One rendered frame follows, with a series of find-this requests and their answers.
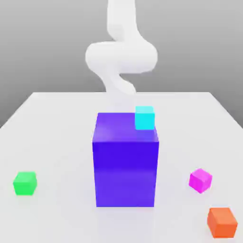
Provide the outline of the small green cube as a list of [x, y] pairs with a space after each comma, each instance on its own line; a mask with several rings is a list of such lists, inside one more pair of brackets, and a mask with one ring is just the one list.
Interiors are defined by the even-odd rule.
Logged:
[[31, 196], [37, 187], [37, 176], [34, 171], [19, 172], [14, 181], [13, 186], [15, 194], [18, 196]]

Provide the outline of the small magenta cube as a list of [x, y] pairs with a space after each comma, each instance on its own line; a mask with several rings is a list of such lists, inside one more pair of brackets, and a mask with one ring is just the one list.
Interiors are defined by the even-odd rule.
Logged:
[[196, 190], [198, 193], [202, 194], [204, 191], [208, 190], [211, 186], [213, 176], [199, 168], [190, 174], [189, 186]]

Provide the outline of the small cyan cube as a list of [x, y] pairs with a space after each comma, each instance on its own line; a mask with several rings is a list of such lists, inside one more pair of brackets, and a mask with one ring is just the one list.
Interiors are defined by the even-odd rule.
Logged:
[[155, 112], [153, 106], [136, 106], [135, 128], [137, 130], [154, 130]]

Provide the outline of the small orange cube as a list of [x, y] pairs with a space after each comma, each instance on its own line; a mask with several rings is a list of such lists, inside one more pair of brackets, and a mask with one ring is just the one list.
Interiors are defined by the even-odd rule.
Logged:
[[238, 223], [228, 207], [211, 207], [207, 225], [214, 238], [234, 238]]

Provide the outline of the large purple box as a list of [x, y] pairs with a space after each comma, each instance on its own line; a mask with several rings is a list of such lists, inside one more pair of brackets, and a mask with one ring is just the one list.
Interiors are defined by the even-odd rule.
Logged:
[[134, 113], [100, 112], [93, 134], [97, 207], [153, 207], [159, 138], [137, 130]]

